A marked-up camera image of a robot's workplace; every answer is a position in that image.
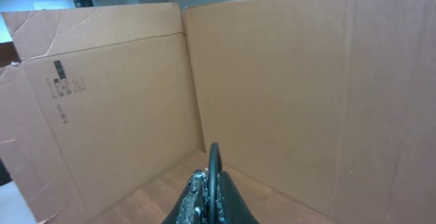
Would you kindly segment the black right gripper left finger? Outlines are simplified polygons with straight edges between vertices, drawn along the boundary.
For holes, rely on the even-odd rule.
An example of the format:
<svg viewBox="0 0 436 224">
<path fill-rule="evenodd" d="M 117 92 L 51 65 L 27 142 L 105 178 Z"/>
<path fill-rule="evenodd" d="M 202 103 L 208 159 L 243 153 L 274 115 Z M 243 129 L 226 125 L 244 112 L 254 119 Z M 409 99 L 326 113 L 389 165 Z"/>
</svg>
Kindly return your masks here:
<svg viewBox="0 0 436 224">
<path fill-rule="evenodd" d="M 168 216 L 162 224 L 203 224 L 207 223 L 204 192 L 206 174 L 195 170 Z"/>
</svg>

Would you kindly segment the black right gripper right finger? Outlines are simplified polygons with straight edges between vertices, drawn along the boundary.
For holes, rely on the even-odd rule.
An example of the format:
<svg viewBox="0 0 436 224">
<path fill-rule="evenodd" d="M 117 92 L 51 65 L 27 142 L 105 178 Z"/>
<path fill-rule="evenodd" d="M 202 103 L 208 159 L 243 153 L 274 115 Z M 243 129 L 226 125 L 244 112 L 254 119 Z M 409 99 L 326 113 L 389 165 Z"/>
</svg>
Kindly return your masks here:
<svg viewBox="0 0 436 224">
<path fill-rule="evenodd" d="M 227 172 L 221 172 L 217 185 L 217 223 L 259 224 Z"/>
</svg>

